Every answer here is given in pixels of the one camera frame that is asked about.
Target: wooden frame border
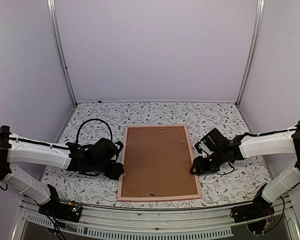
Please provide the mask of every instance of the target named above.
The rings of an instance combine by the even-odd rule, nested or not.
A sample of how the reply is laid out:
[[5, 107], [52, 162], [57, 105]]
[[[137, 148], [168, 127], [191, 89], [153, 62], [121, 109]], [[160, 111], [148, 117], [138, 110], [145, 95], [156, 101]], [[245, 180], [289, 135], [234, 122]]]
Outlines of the wooden frame border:
[[[121, 163], [123, 166], [125, 165], [125, 154], [126, 154], [126, 145], [127, 145], [127, 137], [129, 128], [173, 128], [173, 127], [184, 127], [185, 137], [187, 141], [187, 145], [189, 148], [191, 163], [194, 161], [194, 154], [191, 148], [191, 142], [188, 134], [187, 125], [185, 124], [171, 124], [171, 125], [130, 125], [126, 126], [124, 131], [124, 142], [122, 149], [122, 159]], [[123, 184], [124, 175], [122, 174], [119, 178], [119, 186], [118, 186], [118, 194], [117, 201], [118, 202], [169, 202], [169, 201], [183, 201], [183, 200], [195, 200], [202, 198], [202, 190], [199, 183], [199, 178], [197, 175], [194, 175], [195, 185], [197, 194], [193, 195], [184, 195], [184, 196], [163, 196], [163, 197], [122, 197], [122, 184]]]

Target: floral patterned tablecloth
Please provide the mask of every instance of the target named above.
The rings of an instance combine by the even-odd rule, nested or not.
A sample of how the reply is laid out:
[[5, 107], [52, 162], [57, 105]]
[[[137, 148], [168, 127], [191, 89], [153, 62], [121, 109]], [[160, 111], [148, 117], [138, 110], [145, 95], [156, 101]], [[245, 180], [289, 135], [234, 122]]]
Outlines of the floral patterned tablecloth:
[[[233, 138], [248, 131], [237, 107], [231, 103], [193, 102], [107, 102], [81, 103], [74, 111], [60, 143], [74, 142], [80, 124], [91, 118], [100, 118], [110, 124], [113, 139], [124, 140], [128, 125], [186, 124], [193, 154], [194, 144], [213, 128]], [[79, 143], [95, 143], [101, 137], [109, 138], [108, 128], [101, 122], [87, 123], [81, 130]], [[88, 205], [123, 208], [197, 208], [241, 203], [253, 199], [258, 188], [271, 179], [262, 157], [236, 161], [235, 171], [221, 176], [199, 176], [202, 199], [167, 202], [117, 202], [118, 181], [102, 175], [88, 177], [47, 166], [42, 182], [53, 185], [63, 200], [76, 200]], [[224, 164], [220, 173], [232, 169]]]

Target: wire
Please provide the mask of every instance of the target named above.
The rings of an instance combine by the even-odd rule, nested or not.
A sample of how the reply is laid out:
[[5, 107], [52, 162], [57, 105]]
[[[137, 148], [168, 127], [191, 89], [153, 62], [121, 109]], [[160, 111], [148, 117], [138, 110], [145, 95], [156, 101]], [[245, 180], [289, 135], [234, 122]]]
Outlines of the wire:
[[279, 133], [285, 133], [289, 131], [297, 131], [296, 128], [291, 128], [291, 129], [285, 129], [285, 130], [279, 130], [279, 131], [269, 131], [269, 132], [264, 132], [260, 134], [252, 134], [249, 132], [245, 132], [244, 135], [250, 136], [250, 137], [262, 137], [262, 136], [267, 136], [267, 135], [272, 135], [272, 134], [279, 134]]
[[8, 184], [5, 184], [5, 188], [3, 188], [2, 186], [0, 186], [0, 189], [3, 191], [7, 191], [8, 190]]
[[22, 143], [29, 143], [29, 144], [36, 144], [36, 145], [41, 145], [41, 146], [46, 146], [46, 147], [50, 147], [50, 148], [55, 148], [55, 149], [62, 149], [62, 150], [69, 150], [69, 147], [65, 147], [65, 146], [59, 146], [59, 145], [55, 145], [55, 144], [51, 144], [51, 143], [47, 143], [47, 142], [42, 142], [42, 141], [34, 141], [34, 140], [30, 140], [30, 139], [24, 139], [24, 138], [16, 138], [16, 137], [10, 137], [9, 138], [12, 141], [19, 141]]
[[236, 169], [235, 169], [235, 167], [231, 164], [231, 162], [229, 162], [228, 161], [228, 164], [229, 164], [229, 166], [232, 168], [232, 170], [230, 171], [230, 172], [227, 172], [227, 173], [218, 173], [217, 171], [215, 172], [216, 174], [219, 174], [219, 175], [221, 175], [221, 176], [224, 176], [224, 175], [228, 175], [228, 174], [230, 174], [230, 173], [233, 173]]
[[281, 222], [282, 218], [284, 217], [286, 204], [285, 204], [284, 198], [283, 198], [282, 196], [280, 196], [280, 198], [281, 198], [282, 203], [283, 203], [283, 209], [282, 209], [281, 216], [280, 216], [279, 220], [276, 222], [276, 224], [273, 226], [273, 228], [271, 228], [271, 229], [269, 229], [269, 230], [266, 230], [266, 231], [264, 232], [264, 234], [265, 234], [265, 233], [268, 233], [268, 232], [270, 232], [270, 231], [272, 231], [273, 229], [275, 229], [275, 227], [279, 225], [279, 223]]
[[35, 203], [39, 206], [39, 208], [43, 211], [44, 215], [50, 220], [50, 222], [52, 222], [53, 228], [55, 230], [55, 236], [59, 239], [59, 240], [67, 240], [66, 237], [63, 235], [63, 233], [61, 232], [59, 226], [57, 225], [58, 221], [53, 218], [53, 220], [51, 219], [51, 217], [47, 214], [47, 212], [40, 206], [39, 203], [37, 203], [36, 200], [34, 200]]
[[91, 119], [89, 119], [89, 120], [87, 120], [87, 121], [84, 121], [84, 122], [80, 125], [78, 131], [76, 132], [75, 145], [77, 145], [78, 142], [79, 142], [79, 135], [80, 135], [81, 128], [82, 128], [85, 124], [87, 124], [87, 123], [89, 123], [89, 122], [91, 122], [91, 121], [99, 121], [99, 122], [104, 123], [104, 124], [108, 127], [108, 129], [109, 129], [109, 132], [110, 132], [110, 140], [111, 140], [111, 142], [113, 141], [112, 131], [111, 131], [111, 128], [110, 128], [109, 124], [106, 123], [105, 121], [99, 119], [99, 118], [91, 118]]
[[274, 219], [274, 215], [271, 213], [271, 212], [269, 212], [270, 213], [270, 219], [269, 219], [269, 223], [271, 223], [272, 221], [273, 221], [273, 219]]

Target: white wall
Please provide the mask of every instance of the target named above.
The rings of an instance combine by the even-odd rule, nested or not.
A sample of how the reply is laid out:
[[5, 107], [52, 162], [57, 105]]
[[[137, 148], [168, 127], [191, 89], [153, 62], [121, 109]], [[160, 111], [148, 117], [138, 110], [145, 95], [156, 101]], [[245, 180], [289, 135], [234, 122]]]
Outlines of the white wall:
[[[300, 0], [265, 1], [241, 109], [255, 133], [284, 129], [300, 120]], [[293, 157], [278, 155], [266, 160], [275, 177]], [[300, 185], [289, 195], [300, 223]]]
[[[0, 0], [0, 126], [54, 142], [71, 109], [47, 1]], [[25, 169], [36, 177], [42, 172]], [[12, 187], [0, 190], [0, 240], [9, 239], [20, 202]]]
[[235, 102], [256, 0], [55, 1], [78, 102]]

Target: white arm segment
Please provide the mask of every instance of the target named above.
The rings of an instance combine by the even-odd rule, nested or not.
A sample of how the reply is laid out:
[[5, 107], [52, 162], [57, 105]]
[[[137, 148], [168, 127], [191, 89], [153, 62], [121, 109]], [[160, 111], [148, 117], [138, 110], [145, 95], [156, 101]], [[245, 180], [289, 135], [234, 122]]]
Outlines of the white arm segment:
[[20, 139], [31, 140], [25, 137], [20, 137], [17, 134], [12, 133], [11, 138], [16, 140], [9, 140], [9, 144], [12, 147], [8, 151], [7, 162], [8, 163], [33, 163], [41, 165], [49, 165], [58, 167], [61, 169], [67, 169], [71, 158], [69, 157], [70, 150], [68, 146], [62, 143], [49, 143], [50, 146], [55, 145], [66, 149], [58, 149], [55, 147], [43, 146], [28, 142], [22, 142]]
[[260, 137], [245, 136], [239, 146], [244, 158], [270, 154], [295, 154], [292, 135], [296, 131], [275, 133]]
[[297, 160], [282, 171], [279, 176], [269, 181], [262, 191], [262, 198], [268, 203], [274, 202], [279, 196], [286, 191], [293, 189], [300, 183], [300, 171], [295, 167]]
[[1, 181], [17, 189], [20, 194], [26, 194], [42, 205], [50, 200], [50, 190], [43, 184], [23, 171], [17, 164], [10, 164], [11, 174], [7, 174]]

